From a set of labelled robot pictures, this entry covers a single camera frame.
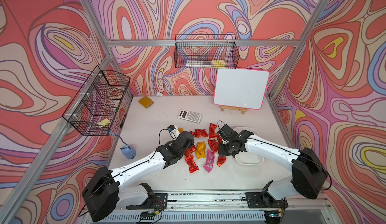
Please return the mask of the white storage box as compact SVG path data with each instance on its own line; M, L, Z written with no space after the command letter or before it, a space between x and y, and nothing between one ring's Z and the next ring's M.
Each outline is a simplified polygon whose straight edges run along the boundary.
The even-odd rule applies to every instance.
M238 133L240 133L242 130L247 130L247 131L251 131L254 135L258 136L258 132L255 129L250 127L238 126L238 127L235 127L234 130ZM253 166L253 167L260 166L264 163L264 160L265 160L264 157L250 152L240 152L235 156L235 161L239 165L243 165L243 166Z

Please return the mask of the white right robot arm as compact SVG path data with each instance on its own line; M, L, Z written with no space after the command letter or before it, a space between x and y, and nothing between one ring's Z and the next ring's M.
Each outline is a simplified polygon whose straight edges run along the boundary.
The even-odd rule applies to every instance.
M329 177L310 148L298 150L284 147L246 129L237 132L227 124L218 130L218 134L223 141L219 145L220 156L236 157L241 152L248 152L269 159L291 172L290 176L266 184L262 194L268 200L279 201L295 195L316 199Z

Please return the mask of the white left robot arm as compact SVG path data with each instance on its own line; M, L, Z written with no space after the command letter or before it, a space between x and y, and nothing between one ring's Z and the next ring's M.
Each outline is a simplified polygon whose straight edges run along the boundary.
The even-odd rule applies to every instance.
M148 156L123 167L109 170L103 166L96 171L82 192L84 207L93 222L109 216L118 204L139 206L151 196L149 187L143 184L133 188L131 194L124 190L132 183L176 164L194 145L190 132L174 129L170 133L175 139L158 146Z

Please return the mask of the yellow box in basket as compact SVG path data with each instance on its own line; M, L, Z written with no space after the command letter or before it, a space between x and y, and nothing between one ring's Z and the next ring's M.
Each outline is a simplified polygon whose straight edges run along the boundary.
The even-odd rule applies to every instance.
M214 69L225 69L227 64L225 60L212 60L212 68Z

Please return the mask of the wooden easel stand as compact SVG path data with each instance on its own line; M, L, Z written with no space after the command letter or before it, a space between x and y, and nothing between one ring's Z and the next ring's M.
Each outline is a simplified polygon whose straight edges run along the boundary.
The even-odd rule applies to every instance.
M231 106L224 106L224 105L221 105L220 109L221 111L225 111L225 110L240 111L241 114L245 114L248 111L247 108L231 107Z

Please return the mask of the white calculator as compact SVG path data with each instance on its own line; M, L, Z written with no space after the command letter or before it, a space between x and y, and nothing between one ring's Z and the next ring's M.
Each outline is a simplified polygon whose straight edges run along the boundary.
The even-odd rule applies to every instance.
M178 118L194 123L200 123L203 115L200 113L192 112L192 111L187 111L187 110L180 110L178 113Z

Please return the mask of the blue cloth pouch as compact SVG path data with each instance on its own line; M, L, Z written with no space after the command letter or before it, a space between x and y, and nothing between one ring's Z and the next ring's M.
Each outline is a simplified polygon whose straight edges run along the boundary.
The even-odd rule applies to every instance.
M131 160L136 157L136 151L130 146L124 146L124 147L121 147L120 149L124 157L126 157L127 159Z

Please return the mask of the pink framed whiteboard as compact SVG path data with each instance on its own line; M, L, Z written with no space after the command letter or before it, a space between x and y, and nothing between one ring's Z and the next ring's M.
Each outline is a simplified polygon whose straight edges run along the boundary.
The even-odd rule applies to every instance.
M267 90L268 71L251 69L219 69L214 104L259 110Z

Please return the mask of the yellow sponge pad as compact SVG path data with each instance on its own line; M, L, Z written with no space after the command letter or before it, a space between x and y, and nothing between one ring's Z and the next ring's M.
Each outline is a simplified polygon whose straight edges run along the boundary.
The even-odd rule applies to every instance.
M146 109L154 104L154 102L147 96L140 98L138 102Z

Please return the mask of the yellow sticky note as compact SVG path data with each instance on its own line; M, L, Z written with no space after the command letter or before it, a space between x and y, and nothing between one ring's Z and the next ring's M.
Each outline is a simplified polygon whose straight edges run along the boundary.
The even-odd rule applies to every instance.
M98 127L107 127L110 125L110 120L108 118L105 118L104 120L97 123Z

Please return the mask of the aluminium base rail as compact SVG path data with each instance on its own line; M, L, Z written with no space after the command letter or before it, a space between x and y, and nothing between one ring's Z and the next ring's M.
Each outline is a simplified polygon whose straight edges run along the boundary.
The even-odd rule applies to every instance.
M153 209L119 207L101 224L336 224L325 196L288 197L276 207L258 207L256 190L158 191Z

